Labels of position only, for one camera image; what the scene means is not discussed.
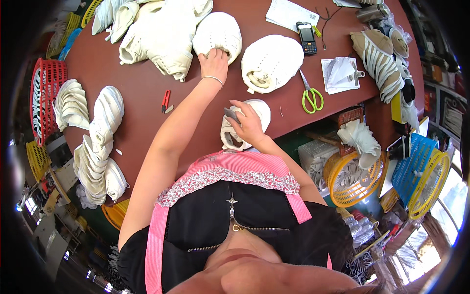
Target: paper document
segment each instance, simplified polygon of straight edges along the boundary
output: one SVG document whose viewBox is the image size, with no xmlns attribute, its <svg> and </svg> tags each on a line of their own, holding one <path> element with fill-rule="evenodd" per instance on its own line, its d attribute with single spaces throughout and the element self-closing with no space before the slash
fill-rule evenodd
<svg viewBox="0 0 470 294">
<path fill-rule="evenodd" d="M 355 65 L 356 64 L 356 58 L 349 58 L 350 61 L 354 62 Z M 335 83 L 335 86 L 332 87 L 330 85 L 328 85 L 328 73 L 327 73 L 327 68 L 328 68 L 328 65 L 330 64 L 330 62 L 332 62 L 333 59 L 322 59 L 321 60 L 321 70 L 323 72 L 323 82 L 325 83 L 325 92 L 327 92 L 328 94 L 335 94 L 335 93 L 339 93 L 339 92 L 343 92 L 343 91 L 347 91 L 347 90 L 354 90 L 354 89 L 359 89 L 360 87 L 360 84 L 358 83 L 357 84 L 357 87 L 356 87 L 356 84 L 354 82 L 354 80 L 352 81 L 348 81 L 347 79 L 342 79 L 339 81 L 339 83 Z"/>
<path fill-rule="evenodd" d="M 318 14 L 287 0 L 273 0 L 266 13 L 267 22 L 278 24 L 294 32 L 297 32 L 296 23 L 306 22 L 316 26 L 319 18 Z"/>
<path fill-rule="evenodd" d="M 333 0 L 338 6 L 352 7 L 352 8 L 362 8 L 359 3 L 354 0 Z"/>
</svg>

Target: woman's arm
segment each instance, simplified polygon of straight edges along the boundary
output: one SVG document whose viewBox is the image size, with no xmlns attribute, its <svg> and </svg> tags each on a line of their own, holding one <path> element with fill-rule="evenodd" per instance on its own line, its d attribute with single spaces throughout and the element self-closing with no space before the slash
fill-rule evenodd
<svg viewBox="0 0 470 294">
<path fill-rule="evenodd" d="M 227 79 L 227 54 L 211 49 L 208 59 L 198 56 L 201 76 Z M 119 250 L 138 230 L 150 224 L 155 200 L 176 176 L 178 161 L 188 145 L 204 110 L 222 88 L 219 81 L 202 79 L 158 130 L 135 181 L 129 207 L 119 233 Z"/>
<path fill-rule="evenodd" d="M 239 111 L 236 112 L 238 119 L 242 123 L 241 127 L 232 118 L 227 118 L 237 135 L 246 142 L 253 145 L 253 147 L 261 153 L 282 157 L 287 167 L 289 168 L 290 173 L 294 176 L 297 183 L 300 185 L 299 194 L 303 201 L 316 202 L 326 205 L 326 202 L 320 196 L 315 183 L 307 175 L 307 173 L 268 135 L 263 133 L 261 120 L 252 106 L 236 100 L 230 100 L 230 102 L 236 107 L 239 107 L 244 114 L 243 115 Z"/>
</svg>

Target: zipper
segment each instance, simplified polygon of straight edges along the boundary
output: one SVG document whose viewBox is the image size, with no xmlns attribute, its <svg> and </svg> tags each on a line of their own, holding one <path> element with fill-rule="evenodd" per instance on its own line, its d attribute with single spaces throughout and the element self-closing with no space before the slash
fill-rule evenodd
<svg viewBox="0 0 470 294">
<path fill-rule="evenodd" d="M 253 227 L 244 226 L 244 225 L 240 224 L 235 219 L 234 203 L 237 203 L 238 201 L 234 200 L 233 193 L 232 193 L 232 198 L 230 200 L 226 200 L 226 201 L 230 203 L 230 211 L 229 211 L 230 212 L 230 220 L 229 220 L 229 224 L 230 224 L 230 222 L 232 222 L 232 220 L 235 222 L 235 224 L 233 225 L 233 230 L 234 231 L 238 231 L 238 230 L 235 230 L 235 226 L 238 226 L 239 230 L 247 229 L 247 230 L 283 230 L 283 231 L 290 231 L 289 229 L 284 229 L 284 228 L 271 228 L 271 227 L 253 228 Z M 209 249 L 217 248 L 220 245 L 222 245 L 225 242 L 225 240 L 227 240 L 227 236 L 225 236 L 225 239 L 220 244 L 213 245 L 213 246 L 208 246 L 208 247 L 190 248 L 190 249 L 188 249 L 188 252 L 199 251 L 199 250 L 209 250 Z"/>
</svg>

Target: table surface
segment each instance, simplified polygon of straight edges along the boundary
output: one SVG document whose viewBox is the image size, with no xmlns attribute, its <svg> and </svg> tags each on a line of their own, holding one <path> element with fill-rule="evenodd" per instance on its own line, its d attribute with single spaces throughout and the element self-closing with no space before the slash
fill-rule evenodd
<svg viewBox="0 0 470 294">
<path fill-rule="evenodd" d="M 326 16 L 325 7 L 328 8 L 330 15 L 339 8 L 331 0 L 294 0 L 293 2 L 310 11 L 315 11 L 315 7 L 318 7 L 320 15 L 323 17 Z M 349 37 L 349 32 L 364 30 L 364 24 L 360 23 L 355 16 L 357 10 L 355 8 L 342 8 L 328 21 L 323 31 L 327 50 L 323 51 L 321 40 L 316 38 L 318 54 L 306 56 L 301 66 L 310 86 L 319 90 L 323 95 L 324 107 L 321 111 L 307 114 L 303 110 L 301 97 L 305 87 L 300 74 L 292 77 L 285 86 L 268 94 L 255 93 L 251 95 L 246 91 L 247 87 L 241 77 L 240 62 L 243 52 L 251 43 L 270 34 L 280 34 L 299 40 L 297 33 L 266 21 L 265 15 L 270 4 L 270 0 L 214 1 L 214 12 L 227 12 L 237 20 L 243 37 L 242 53 L 229 66 L 225 86 L 201 117 L 192 140 L 180 158 L 177 176 L 181 176 L 187 167 L 200 156 L 221 149 L 220 126 L 224 115 L 223 108 L 231 105 L 229 99 L 244 101 L 257 98 L 266 101 L 271 108 L 271 124 L 266 130 L 266 134 L 276 138 L 375 97 L 366 103 L 367 115 L 371 116 L 371 119 L 368 117 L 367 122 L 371 125 L 374 136 L 383 148 L 391 143 L 390 140 L 393 142 L 393 138 L 396 138 L 392 127 L 390 105 L 378 100 L 379 90 L 368 74 L 360 79 L 360 89 L 358 90 L 333 95 L 328 95 L 324 91 L 321 59 L 348 56 L 352 53 L 352 57 L 357 59 L 358 69 L 364 70 L 361 59 L 354 52 L 353 43 Z M 394 14 L 395 22 L 413 37 L 413 41 L 409 44 L 409 70 L 415 83 L 416 106 L 418 111 L 422 112 L 424 107 L 423 74 L 413 32 L 399 0 L 388 0 L 387 5 Z M 324 24 L 325 20 L 320 19 L 317 27 L 321 30 Z M 147 150 L 158 128 L 169 115 L 161 113 L 161 101 L 165 90 L 171 90 L 169 105 L 173 104 L 177 107 L 199 82 L 200 65 L 197 56 L 193 54 L 193 62 L 184 83 L 176 81 L 172 76 L 162 75 L 150 60 L 137 64 L 120 65 L 120 42 L 116 44 L 106 42 L 104 40 L 108 35 L 106 32 L 92 36 L 91 27 L 90 23 L 83 29 L 75 40 L 65 62 L 69 78 L 77 79 L 86 92 L 90 120 L 94 117 L 94 103 L 103 87 L 113 85 L 119 89 L 123 96 L 125 115 L 122 124 L 114 134 L 113 146 L 113 149 L 121 150 L 123 155 L 119 155 L 115 150 L 110 155 L 117 162 L 131 186 L 119 199 L 122 201 L 130 197 Z M 284 117 L 280 114 L 280 108 L 282 108 Z M 88 131 L 77 127 L 65 129 L 64 135 L 72 152 L 82 143 L 83 134 L 88 135 Z M 110 198 L 106 204 L 112 205 Z"/>
</svg>

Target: blue plastic basket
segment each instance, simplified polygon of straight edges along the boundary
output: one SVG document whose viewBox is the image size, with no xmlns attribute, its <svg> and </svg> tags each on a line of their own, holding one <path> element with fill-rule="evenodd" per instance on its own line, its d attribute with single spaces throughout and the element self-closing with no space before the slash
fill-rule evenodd
<svg viewBox="0 0 470 294">
<path fill-rule="evenodd" d="M 438 145 L 438 142 L 430 138 L 419 134 L 411 134 L 411 156 L 400 160 L 392 176 L 392 185 L 405 207 L 408 205 L 420 180 L 420 177 L 415 176 L 415 171 L 422 172 L 424 170 L 429 162 L 432 150 L 437 148 Z"/>
<path fill-rule="evenodd" d="M 70 51 L 70 48 L 72 48 L 73 42 L 75 42 L 75 39 L 80 35 L 80 32 L 82 29 L 75 29 L 69 36 L 69 39 L 67 40 L 67 43 L 65 43 L 65 47 L 62 49 L 59 55 L 59 60 L 64 61 L 65 58 L 67 57 L 67 54 Z"/>
</svg>

